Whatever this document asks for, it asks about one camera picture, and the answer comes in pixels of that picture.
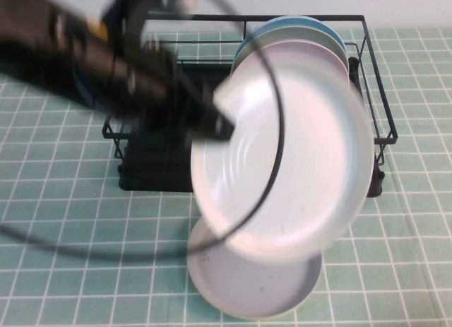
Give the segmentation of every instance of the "white wall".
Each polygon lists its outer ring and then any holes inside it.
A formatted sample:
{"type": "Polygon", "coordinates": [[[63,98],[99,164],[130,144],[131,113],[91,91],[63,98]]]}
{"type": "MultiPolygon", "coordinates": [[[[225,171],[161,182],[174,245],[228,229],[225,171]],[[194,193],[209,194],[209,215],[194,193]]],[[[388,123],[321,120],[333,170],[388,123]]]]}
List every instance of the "white wall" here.
{"type": "MultiPolygon", "coordinates": [[[[99,17],[109,0],[59,0],[99,17]]],[[[364,14],[370,26],[452,26],[452,0],[229,0],[242,14],[364,14]]],[[[198,0],[199,13],[221,13],[198,0]]]]}

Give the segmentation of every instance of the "robotic arm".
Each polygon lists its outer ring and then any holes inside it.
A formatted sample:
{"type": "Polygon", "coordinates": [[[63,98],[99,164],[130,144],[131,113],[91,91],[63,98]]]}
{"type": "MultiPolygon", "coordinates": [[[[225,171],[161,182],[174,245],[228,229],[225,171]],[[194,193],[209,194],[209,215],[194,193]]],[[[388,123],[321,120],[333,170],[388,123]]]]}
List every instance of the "robotic arm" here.
{"type": "Polygon", "coordinates": [[[146,114],[162,128],[227,141],[234,125],[212,95],[201,97],[173,53],[141,46],[149,10],[163,8],[114,0],[98,25],[49,0],[0,0],[0,71],[114,117],[146,114]]]}

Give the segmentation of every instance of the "plate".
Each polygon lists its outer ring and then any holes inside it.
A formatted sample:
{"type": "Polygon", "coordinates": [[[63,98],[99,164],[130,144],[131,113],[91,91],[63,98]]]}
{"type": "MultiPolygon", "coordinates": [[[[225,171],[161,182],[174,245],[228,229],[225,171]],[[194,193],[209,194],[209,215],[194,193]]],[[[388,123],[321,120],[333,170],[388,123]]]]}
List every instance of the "plate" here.
{"type": "MultiPolygon", "coordinates": [[[[306,57],[318,60],[325,65],[337,71],[344,77],[347,83],[350,83],[347,67],[331,50],[321,46],[315,42],[306,40],[285,40],[269,44],[262,49],[262,52],[270,60],[270,62],[290,62],[296,64],[302,63],[306,57]]],[[[261,64],[261,60],[257,53],[251,53],[245,60],[232,66],[231,72],[236,69],[240,70],[249,64],[261,64]]]]}
{"type": "MultiPolygon", "coordinates": [[[[189,246],[213,238],[200,219],[189,246]]],[[[321,256],[284,265],[250,261],[225,246],[187,258],[189,274],[201,295],[215,308],[241,319],[269,319],[298,306],[316,285],[321,256]]]]}
{"type": "Polygon", "coordinates": [[[315,18],[310,18],[308,16],[301,16],[301,15],[280,16],[278,18],[272,18],[271,20],[267,21],[266,24],[262,25],[262,27],[265,26],[265,25],[272,25],[272,26],[274,26],[275,25],[274,22],[279,22],[278,26],[307,25],[309,27],[321,30],[321,31],[327,33],[328,35],[330,35],[331,37],[333,37],[336,41],[338,41],[338,43],[344,49],[344,51],[347,52],[347,48],[345,47],[345,43],[343,42],[343,40],[339,36],[339,34],[334,29],[332,29],[331,27],[329,27],[325,23],[323,23],[323,22],[321,22],[321,21],[319,21],[319,20],[317,20],[315,18]]]}
{"type": "MultiPolygon", "coordinates": [[[[306,259],[340,237],[361,209],[374,164],[362,99],[319,62],[273,65],[285,114],[285,149],[268,198],[227,240],[247,258],[306,259]]],[[[236,72],[214,93],[236,123],[228,143],[194,142],[191,180],[206,222],[229,232],[261,197],[278,144],[273,86],[260,66],[236,72]]]]}
{"type": "MultiPolygon", "coordinates": [[[[331,50],[335,55],[337,55],[344,63],[347,71],[349,69],[347,53],[344,51],[341,45],[330,35],[316,28],[293,25],[272,29],[256,37],[256,43],[260,48],[285,40],[306,40],[320,44],[321,46],[331,50]]],[[[242,47],[242,49],[237,52],[237,55],[234,58],[234,62],[232,64],[232,69],[237,68],[238,65],[253,52],[254,46],[251,42],[247,42],[242,47]]]]}

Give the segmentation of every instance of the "black cable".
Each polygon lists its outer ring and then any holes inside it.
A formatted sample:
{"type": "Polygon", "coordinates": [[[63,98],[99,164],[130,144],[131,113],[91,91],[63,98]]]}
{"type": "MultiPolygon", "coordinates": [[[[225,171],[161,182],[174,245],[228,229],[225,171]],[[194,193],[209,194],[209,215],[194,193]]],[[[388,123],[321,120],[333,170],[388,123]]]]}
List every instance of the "black cable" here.
{"type": "MultiPolygon", "coordinates": [[[[222,9],[226,14],[229,15],[235,15],[235,10],[225,1],[225,0],[211,0],[216,4],[220,9],[222,9]]],[[[237,27],[240,30],[241,24],[240,22],[237,22],[237,27]]],[[[281,160],[283,158],[283,151],[284,151],[284,143],[285,143],[285,118],[284,118],[284,110],[283,110],[283,102],[281,98],[281,94],[278,88],[278,84],[276,81],[275,74],[273,73],[273,70],[270,67],[270,64],[268,63],[268,60],[265,58],[263,52],[261,51],[260,46],[258,45],[258,42],[254,38],[254,35],[252,33],[248,33],[245,29],[245,34],[247,37],[251,38],[250,44],[253,48],[253,50],[258,54],[259,59],[262,61],[262,64],[264,65],[265,70],[267,70],[267,73],[270,77],[271,83],[273,84],[273,89],[275,92],[276,102],[278,104],[278,121],[279,121],[279,133],[278,133],[278,146],[276,148],[276,155],[275,155],[275,162],[273,164],[273,168],[270,174],[270,177],[268,178],[267,185],[260,197],[260,199],[257,201],[256,205],[251,209],[248,215],[246,215],[243,219],[241,219],[229,232],[225,233],[223,236],[214,238],[209,242],[206,242],[204,244],[194,246],[190,249],[183,248],[183,249],[175,249],[172,251],[164,251],[160,253],[129,253],[129,254],[118,254],[118,253],[108,253],[103,251],[90,251],[90,250],[79,250],[74,249],[70,246],[64,246],[64,245],[58,245],[49,243],[48,241],[45,241],[43,239],[39,239],[36,237],[29,237],[28,235],[25,236],[25,240],[29,244],[35,245],[37,248],[46,250],[46,251],[52,251],[57,252],[63,255],[71,256],[74,258],[91,258],[95,260],[100,261],[120,261],[122,260],[124,263],[138,263],[138,262],[144,262],[144,261],[153,261],[153,260],[163,260],[163,259],[170,259],[170,258],[181,258],[186,257],[187,255],[196,254],[202,251],[205,251],[207,249],[210,249],[214,246],[218,246],[225,242],[227,239],[229,239],[233,234],[235,234],[237,231],[239,231],[241,228],[243,228],[257,213],[259,208],[263,205],[264,201],[267,199],[270,190],[273,188],[273,185],[275,183],[276,177],[278,175],[281,160]]],[[[3,223],[0,224],[0,233],[4,234],[11,239],[23,241],[24,240],[24,234],[22,232],[19,232],[18,230],[8,227],[7,225],[4,225],[3,223]]]]}

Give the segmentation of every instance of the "green grid mat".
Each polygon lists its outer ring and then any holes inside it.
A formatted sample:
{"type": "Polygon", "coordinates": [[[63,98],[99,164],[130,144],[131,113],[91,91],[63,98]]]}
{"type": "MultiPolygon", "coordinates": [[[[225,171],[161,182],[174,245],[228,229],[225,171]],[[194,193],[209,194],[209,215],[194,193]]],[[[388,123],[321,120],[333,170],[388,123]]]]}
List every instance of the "green grid mat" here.
{"type": "MultiPolygon", "coordinates": [[[[362,41],[361,30],[339,33],[362,41]]],[[[325,251],[319,282],[295,312],[262,322],[221,314],[197,293],[184,260],[74,260],[0,237],[0,326],[452,326],[452,28],[370,35],[400,138],[387,147],[383,194],[367,199],[325,251]]],[[[177,50],[231,59],[236,48],[177,50]]],[[[363,62],[379,130],[388,133],[368,52],[363,62]]],[[[199,217],[193,196],[122,191],[103,117],[5,77],[0,83],[2,220],[92,251],[186,245],[199,217]]]]}

